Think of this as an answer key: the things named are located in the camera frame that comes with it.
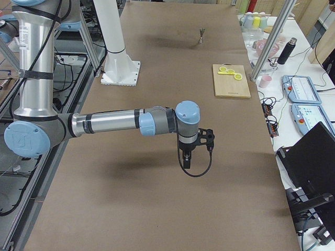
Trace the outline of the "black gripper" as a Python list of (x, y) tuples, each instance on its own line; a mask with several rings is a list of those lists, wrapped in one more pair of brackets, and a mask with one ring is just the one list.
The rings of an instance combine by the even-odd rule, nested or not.
[(190, 158), (192, 158), (192, 151), (195, 148), (195, 144), (194, 143), (183, 143), (179, 141), (178, 148), (182, 150), (184, 169), (190, 169), (191, 168)]

